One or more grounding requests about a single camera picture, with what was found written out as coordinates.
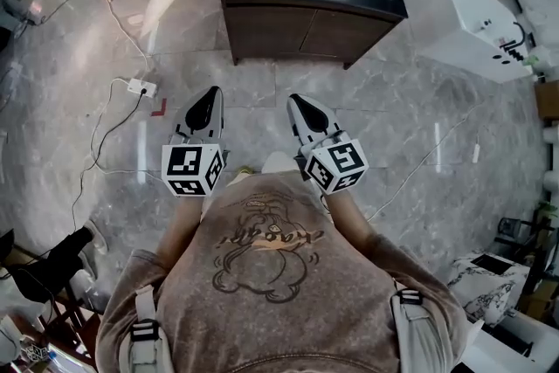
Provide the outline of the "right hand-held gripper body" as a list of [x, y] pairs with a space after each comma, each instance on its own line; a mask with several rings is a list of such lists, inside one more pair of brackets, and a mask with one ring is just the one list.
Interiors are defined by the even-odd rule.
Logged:
[[299, 136], [296, 162], [304, 181], [323, 194], [334, 194], [357, 185], [369, 168], [362, 145], [345, 130]]

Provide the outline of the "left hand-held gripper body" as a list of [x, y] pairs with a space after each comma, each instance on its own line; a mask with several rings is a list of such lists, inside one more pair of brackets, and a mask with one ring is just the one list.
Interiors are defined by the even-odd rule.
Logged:
[[220, 137], [175, 132], [162, 146], [162, 180], [175, 197], [208, 197], [224, 171], [227, 153]]

